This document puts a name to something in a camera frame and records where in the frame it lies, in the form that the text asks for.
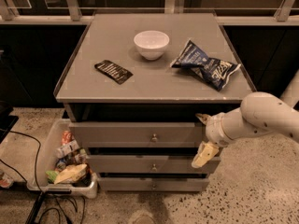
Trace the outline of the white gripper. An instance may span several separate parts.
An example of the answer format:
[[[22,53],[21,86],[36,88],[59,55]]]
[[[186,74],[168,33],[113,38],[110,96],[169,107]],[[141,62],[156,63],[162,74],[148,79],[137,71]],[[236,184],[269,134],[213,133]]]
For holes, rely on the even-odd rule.
[[[227,147],[233,142],[224,130],[223,122],[229,118],[227,113],[214,116],[196,113],[195,116],[206,125],[206,138],[209,142],[202,142],[197,154],[192,160],[193,168],[201,168],[213,159],[219,152],[219,147]]]

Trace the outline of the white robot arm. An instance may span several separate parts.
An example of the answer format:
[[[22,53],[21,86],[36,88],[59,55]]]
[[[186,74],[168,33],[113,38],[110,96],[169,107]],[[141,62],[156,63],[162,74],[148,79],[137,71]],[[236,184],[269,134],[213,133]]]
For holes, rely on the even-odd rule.
[[[240,107],[227,113],[196,117],[206,126],[203,141],[192,160],[193,168],[201,168],[213,159],[221,147],[240,138],[281,133],[299,142],[299,112],[276,96],[256,91],[247,95]]]

